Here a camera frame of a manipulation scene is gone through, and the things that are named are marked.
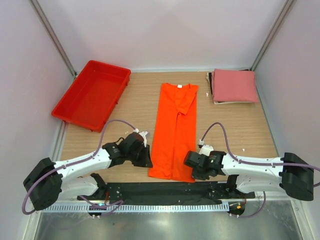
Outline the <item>orange t shirt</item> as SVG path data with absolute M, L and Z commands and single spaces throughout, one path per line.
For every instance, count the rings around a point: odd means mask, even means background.
M 195 182 L 192 168 L 184 160 L 189 151 L 196 150 L 198 89 L 193 84 L 161 85 L 149 177 Z

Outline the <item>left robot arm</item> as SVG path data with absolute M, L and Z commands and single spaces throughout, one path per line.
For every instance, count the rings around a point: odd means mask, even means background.
M 38 162 L 23 181 L 35 211 L 53 205 L 59 199 L 86 196 L 101 200 L 106 194 L 103 179 L 94 171 L 109 169 L 130 161 L 135 167 L 151 168 L 149 132 L 132 132 L 116 142 L 99 145 L 83 156 L 53 162 L 49 157 Z

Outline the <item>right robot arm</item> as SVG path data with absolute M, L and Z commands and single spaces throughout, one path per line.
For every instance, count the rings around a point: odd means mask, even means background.
M 294 153 L 283 157 L 254 158 L 212 149 L 189 151 L 184 164 L 191 176 L 207 180 L 227 176 L 225 192 L 231 198 L 251 192 L 281 192 L 301 201 L 314 199 L 314 168 Z

